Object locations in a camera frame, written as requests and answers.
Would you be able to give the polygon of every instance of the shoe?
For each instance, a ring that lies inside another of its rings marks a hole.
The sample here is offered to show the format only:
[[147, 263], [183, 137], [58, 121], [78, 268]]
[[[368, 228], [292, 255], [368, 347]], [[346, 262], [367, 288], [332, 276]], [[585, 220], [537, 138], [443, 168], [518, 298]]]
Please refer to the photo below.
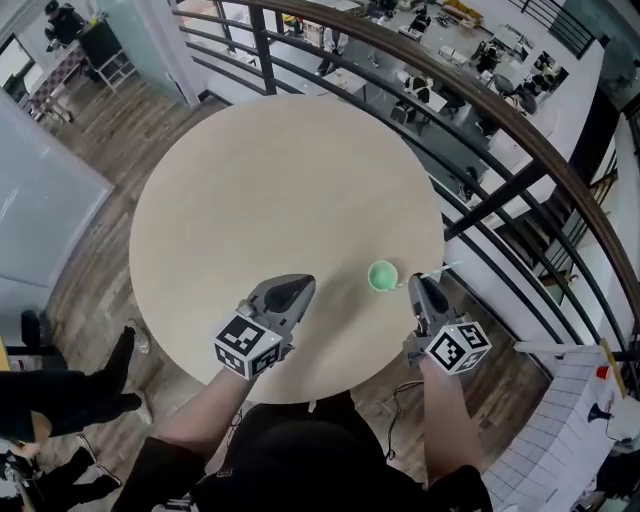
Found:
[[122, 487], [122, 480], [120, 480], [116, 475], [114, 475], [107, 468], [105, 468], [104, 466], [98, 464], [96, 466], [96, 469], [100, 473], [100, 476], [108, 476], [109, 478], [111, 478], [111, 480], [113, 480], [116, 484], [118, 484], [118, 487]]
[[87, 441], [87, 438], [84, 437], [82, 434], [77, 434], [76, 440], [78, 441], [80, 448], [84, 448], [89, 452], [89, 455], [91, 455], [91, 459], [93, 460], [93, 463], [95, 464], [96, 462], [98, 462], [98, 458], [96, 457], [96, 454], [93, 453], [93, 448], [91, 448], [91, 445], [89, 444], [89, 441]]
[[124, 326], [131, 327], [131, 329], [136, 332], [135, 346], [138, 349], [138, 352], [141, 352], [142, 354], [148, 354], [151, 351], [151, 342], [149, 341], [149, 336], [147, 336], [147, 333], [142, 325], [140, 325], [140, 323], [135, 318], [129, 318]]
[[142, 421], [147, 425], [151, 425], [153, 423], [153, 414], [151, 414], [151, 409], [149, 409], [147, 397], [144, 396], [142, 391], [136, 391], [135, 395], [142, 401], [142, 405], [136, 409], [136, 413], [138, 413]]

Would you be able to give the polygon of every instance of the metal railing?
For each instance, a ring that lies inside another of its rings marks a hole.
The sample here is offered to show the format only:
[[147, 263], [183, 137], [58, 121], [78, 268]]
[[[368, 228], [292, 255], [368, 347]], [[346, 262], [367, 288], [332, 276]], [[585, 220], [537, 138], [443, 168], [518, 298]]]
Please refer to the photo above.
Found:
[[[458, 237], [465, 243], [475, 254], [481, 258], [486, 265], [491, 268], [496, 275], [509, 287], [509, 289], [522, 301], [522, 303], [531, 311], [534, 317], [540, 322], [549, 336], [556, 343], [563, 343], [562, 337], [552, 327], [549, 320], [536, 308], [527, 295], [513, 282], [513, 280], [501, 269], [492, 258], [479, 247], [466, 233], [469, 228], [476, 228], [481, 235], [486, 237], [489, 242], [503, 255], [513, 267], [526, 279], [529, 285], [536, 291], [548, 308], [557, 317], [558, 322], [563, 326], [572, 341], [576, 344], [583, 344], [583, 340], [577, 334], [575, 328], [565, 317], [558, 304], [551, 298], [543, 284], [533, 275], [527, 266], [516, 256], [500, 238], [495, 231], [485, 225], [483, 220], [491, 214], [497, 215], [509, 230], [510, 235], [517, 243], [528, 247], [537, 254], [539, 261], [542, 263], [545, 271], [560, 287], [563, 294], [570, 301], [580, 319], [586, 325], [590, 336], [595, 343], [600, 342], [598, 330], [587, 312], [584, 310], [580, 301], [576, 298], [572, 290], [569, 288], [566, 279], [564, 279], [549, 261], [545, 254], [536, 247], [535, 242], [530, 235], [524, 232], [503, 209], [503, 206], [515, 197], [521, 198], [530, 208], [530, 213], [536, 222], [543, 226], [545, 230], [554, 233], [554, 236], [560, 243], [564, 251], [574, 262], [576, 268], [584, 276], [585, 281], [593, 291], [598, 303], [602, 307], [605, 317], [609, 321], [615, 333], [616, 341], [622, 347], [622, 351], [626, 351], [627, 340], [624, 339], [622, 331], [616, 317], [613, 315], [602, 290], [598, 283], [587, 268], [584, 260], [578, 254], [577, 249], [571, 240], [562, 231], [562, 222], [547, 208], [546, 205], [540, 204], [527, 190], [527, 188], [538, 181], [543, 176], [550, 176], [557, 187], [566, 194], [575, 209], [584, 219], [585, 224], [591, 229], [596, 240], [602, 247], [608, 260], [614, 269], [615, 275], [619, 279], [622, 289], [626, 295], [630, 308], [636, 319], [640, 323], [640, 286], [635, 279], [635, 273], [629, 262], [624, 248], [613, 231], [609, 221], [603, 214], [599, 205], [595, 202], [589, 189], [585, 187], [580, 178], [572, 171], [569, 164], [562, 158], [557, 150], [540, 134], [521, 114], [514, 108], [508, 106], [502, 98], [495, 93], [489, 91], [479, 82], [471, 79], [462, 73], [458, 68], [443, 65], [428, 56], [424, 49], [407, 38], [386, 30], [371, 23], [368, 20], [356, 18], [349, 14], [339, 12], [315, 3], [304, 2], [300, 0], [232, 0], [232, 3], [248, 6], [250, 24], [238, 21], [227, 20], [224, 18], [209, 16], [199, 13], [185, 12], [181, 10], [173, 10], [176, 16], [184, 18], [197, 18], [200, 20], [210, 21], [222, 24], [227, 27], [249, 31], [254, 35], [255, 48], [240, 45], [239, 43], [229, 39], [215, 36], [202, 31], [195, 31], [185, 26], [180, 26], [180, 30], [185, 34], [191, 34], [205, 39], [210, 39], [218, 43], [223, 43], [230, 48], [241, 49], [248, 54], [255, 56], [260, 63], [259, 68], [252, 66], [246, 62], [236, 60], [223, 52], [219, 52], [210, 48], [204, 48], [197, 44], [187, 43], [192, 50], [213, 57], [232, 67], [237, 68], [253, 77], [259, 77], [264, 84], [256, 85], [256, 83], [245, 78], [235, 75], [228, 69], [222, 69], [220, 66], [211, 63], [198, 56], [193, 56], [193, 60], [201, 66], [211, 69], [223, 76], [234, 80], [238, 84], [248, 87], [260, 95], [276, 94], [278, 89], [286, 91], [290, 94], [302, 94], [303, 92], [296, 89], [292, 85], [275, 77], [274, 66], [285, 69], [299, 77], [304, 78], [307, 82], [318, 85], [338, 98], [362, 109], [371, 116], [384, 123], [386, 126], [400, 135], [407, 143], [414, 148], [423, 152], [425, 155], [442, 166], [457, 180], [468, 187], [474, 194], [480, 198], [480, 203], [473, 209], [470, 209], [450, 190], [445, 188], [438, 180], [432, 179], [436, 192], [442, 196], [455, 210], [460, 213], [457, 219], [451, 219], [443, 215], [445, 229], [445, 239], [451, 240]], [[455, 126], [450, 120], [440, 116], [428, 106], [419, 102], [413, 96], [406, 94], [399, 85], [393, 84], [377, 73], [370, 71], [355, 62], [351, 62], [341, 56], [334, 55], [320, 48], [295, 37], [285, 35], [282, 25], [278, 24], [276, 32], [265, 28], [263, 9], [274, 11], [279, 17], [282, 13], [293, 15], [304, 20], [318, 23], [324, 27], [330, 27], [338, 30], [348, 36], [362, 41], [368, 45], [374, 46], [378, 50], [395, 57], [405, 63], [407, 66], [418, 70], [418, 72], [431, 77], [436, 82], [445, 85], [450, 91], [453, 91], [459, 97], [470, 103], [478, 112], [491, 118], [498, 124], [511, 138], [516, 141], [533, 159], [533, 162], [525, 169], [512, 174], [500, 161], [498, 161], [487, 149], [472, 138], [465, 135], [464, 132]], [[410, 105], [417, 112], [429, 119], [431, 123], [443, 130], [447, 136], [451, 137], [466, 150], [470, 150], [489, 168], [496, 172], [504, 181], [504, 185], [499, 187], [492, 194], [488, 194], [480, 187], [477, 181], [472, 179], [463, 169], [451, 161], [448, 155], [442, 153], [438, 148], [430, 147], [425, 141], [414, 131], [409, 130], [406, 126], [392, 120], [388, 113], [383, 113], [375, 108], [371, 103], [356, 95], [343, 90], [342, 88], [316, 76], [313, 71], [303, 69], [300, 66], [280, 59], [272, 54], [270, 43], [279, 42], [289, 45], [303, 52], [316, 55], [318, 57], [328, 59], [338, 67], [342, 67], [352, 73], [364, 78], [368, 84], [380, 88], [386, 94], [392, 95], [394, 98]], [[632, 387], [636, 393], [638, 391], [637, 377], [635, 370], [631, 368]]]
[[553, 0], [509, 0], [565, 45], [578, 58], [582, 57], [595, 36], [571, 13]]
[[637, 105], [635, 109], [627, 114], [627, 121], [629, 121], [631, 134], [633, 135], [633, 146], [638, 165], [640, 165], [640, 105]]

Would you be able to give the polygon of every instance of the wooden tabletop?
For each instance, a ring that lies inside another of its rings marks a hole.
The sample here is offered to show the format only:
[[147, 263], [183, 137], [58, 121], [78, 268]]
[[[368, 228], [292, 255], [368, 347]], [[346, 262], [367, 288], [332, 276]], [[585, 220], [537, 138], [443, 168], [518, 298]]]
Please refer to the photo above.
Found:
[[406, 288], [373, 291], [369, 266], [400, 279], [442, 264], [442, 221], [411, 149], [333, 99], [267, 97], [227, 108], [184, 135], [147, 182], [133, 219], [131, 278], [156, 340], [208, 382], [212, 330], [262, 280], [309, 273], [314, 299], [294, 350], [251, 400], [317, 400], [387, 365], [415, 328]]

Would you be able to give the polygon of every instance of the hand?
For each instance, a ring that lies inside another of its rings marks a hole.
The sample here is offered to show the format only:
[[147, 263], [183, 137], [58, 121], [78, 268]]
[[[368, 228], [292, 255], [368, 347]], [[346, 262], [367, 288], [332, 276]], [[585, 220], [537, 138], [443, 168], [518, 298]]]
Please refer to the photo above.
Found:
[[9, 450], [11, 450], [11, 453], [25, 459], [31, 459], [34, 457], [40, 451], [40, 448], [42, 448], [40, 443], [25, 443], [21, 446], [9, 443]]
[[463, 397], [460, 379], [455, 375], [447, 375], [430, 356], [425, 355], [420, 359], [419, 365], [424, 380], [425, 397], [432, 401], [438, 399], [445, 402]]

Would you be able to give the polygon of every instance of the floor below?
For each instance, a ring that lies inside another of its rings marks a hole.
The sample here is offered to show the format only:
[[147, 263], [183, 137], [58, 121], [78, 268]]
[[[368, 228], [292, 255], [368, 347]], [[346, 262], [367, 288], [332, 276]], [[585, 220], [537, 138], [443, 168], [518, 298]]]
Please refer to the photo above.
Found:
[[[96, 86], [88, 83], [85, 87]], [[133, 212], [144, 184], [175, 141], [223, 106], [206, 102], [196, 110], [188, 110], [162, 97], [137, 77], [129, 79], [117, 95], [106, 89], [95, 89], [92, 95], [84, 90], [82, 94], [85, 99], [74, 110], [76, 123], [58, 125], [53, 131], [115, 189], [69, 260], [47, 312], [54, 341], [70, 368], [91, 373], [105, 363], [127, 318], [141, 320], [131, 286], [128, 244]], [[464, 288], [449, 276], [443, 276], [442, 282], [456, 310], [468, 312], [479, 321], [493, 344], [484, 361], [462, 378], [488, 466], [524, 425], [548, 380], [531, 359], [512, 349], [512, 337]], [[385, 450], [395, 413], [393, 391], [417, 377], [398, 356], [379, 374], [352, 390], [359, 412]], [[155, 341], [150, 354], [134, 355], [127, 388], [146, 393], [156, 422], [174, 412], [201, 387]], [[403, 414], [393, 431], [397, 456], [391, 464], [416, 480], [423, 480], [421, 391], [416, 388], [403, 393], [399, 400]], [[131, 413], [107, 425], [92, 426], [85, 434], [101, 463], [125, 479], [149, 432], [149, 427]], [[42, 464], [51, 467], [63, 463], [75, 448], [73, 436], [55, 439], [43, 450]], [[112, 495], [103, 502], [83, 506], [82, 510], [106, 511], [114, 498]]]

